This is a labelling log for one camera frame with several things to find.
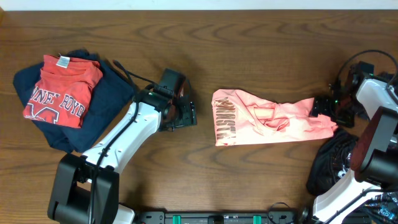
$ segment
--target green strip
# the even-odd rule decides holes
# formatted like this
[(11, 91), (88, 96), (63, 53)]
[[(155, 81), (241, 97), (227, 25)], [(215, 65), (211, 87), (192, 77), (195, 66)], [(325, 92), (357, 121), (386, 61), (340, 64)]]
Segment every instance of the green strip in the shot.
[(173, 224), (181, 224), (181, 216), (173, 215)]
[(261, 216), (259, 215), (253, 216), (253, 224), (261, 224)]

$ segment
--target pink shirt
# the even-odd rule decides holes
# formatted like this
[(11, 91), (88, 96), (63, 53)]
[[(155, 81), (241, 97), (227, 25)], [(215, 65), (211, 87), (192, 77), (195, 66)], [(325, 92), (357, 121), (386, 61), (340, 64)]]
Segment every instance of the pink shirt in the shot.
[(242, 90), (217, 90), (211, 104), (216, 146), (330, 138), (337, 128), (328, 116), (308, 116), (313, 98), (278, 104)]

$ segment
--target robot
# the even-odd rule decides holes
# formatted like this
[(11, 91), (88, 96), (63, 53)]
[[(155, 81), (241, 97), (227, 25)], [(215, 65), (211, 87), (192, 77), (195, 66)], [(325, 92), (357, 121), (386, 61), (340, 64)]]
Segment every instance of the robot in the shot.
[[(387, 55), (398, 70), (395, 59), (379, 50), (360, 52), (343, 67), (368, 52)], [(119, 63), (115, 65), (128, 77), (134, 75)], [(140, 145), (157, 131), (174, 131), (197, 124), (195, 105), (183, 90), (189, 81), (181, 73), (166, 69), (159, 84), (152, 82), (140, 92), (136, 91), (127, 114), (104, 139), (80, 157), (67, 154), (61, 159), (48, 217), (64, 224), (342, 223), (349, 213), (371, 197), (398, 191), (398, 88), (394, 88), (394, 78), (388, 81), (375, 76), (373, 65), (359, 62), (351, 66), (345, 85), (341, 86), (343, 67), (331, 86), (335, 105), (328, 105), (331, 109), (325, 114), (332, 113), (337, 123), (351, 124), (353, 115), (338, 104), (348, 99), (363, 106), (370, 122), (351, 155), (351, 169), (300, 213), (288, 208), (264, 213), (136, 214), (119, 204), (119, 175)], [(91, 190), (77, 186), (77, 182), (91, 182)]]

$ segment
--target tabletop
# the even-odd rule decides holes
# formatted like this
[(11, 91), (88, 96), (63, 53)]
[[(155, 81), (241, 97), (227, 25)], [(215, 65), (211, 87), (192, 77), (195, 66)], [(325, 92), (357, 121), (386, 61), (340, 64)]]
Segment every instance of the tabletop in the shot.
[[(298, 208), (312, 198), (305, 184), (327, 139), (216, 147), (212, 94), (241, 89), (278, 103), (327, 94), (340, 66), (356, 52), (398, 55), (397, 18), (397, 11), (5, 12), (0, 223), (54, 223), (47, 206), (65, 153), (50, 148), (22, 117), (12, 85), (18, 70), (41, 62), (44, 54), (84, 48), (151, 80), (160, 80), (165, 68), (189, 78), (198, 125), (145, 141), (121, 174), (120, 202), (169, 211), (267, 210), (275, 202)], [(378, 71), (392, 69), (382, 55), (360, 59)], [(365, 125), (357, 122), (350, 132), (359, 135)]]

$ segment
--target dark blue cloth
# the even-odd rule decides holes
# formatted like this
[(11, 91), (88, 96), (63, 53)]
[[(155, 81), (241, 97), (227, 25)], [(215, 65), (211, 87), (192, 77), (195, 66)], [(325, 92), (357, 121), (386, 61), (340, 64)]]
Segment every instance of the dark blue cloth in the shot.
[[(49, 145), (65, 152), (84, 152), (101, 136), (106, 127), (132, 98), (133, 90), (112, 67), (100, 60), (96, 54), (76, 50), (67, 54), (101, 64), (102, 79), (94, 87), (90, 107), (83, 118), (81, 128), (57, 126), (42, 121), (32, 121), (43, 133)], [(22, 104), (26, 106), (35, 84), (40, 80), (40, 69), (44, 63), (25, 68), (15, 74), (14, 87)]]

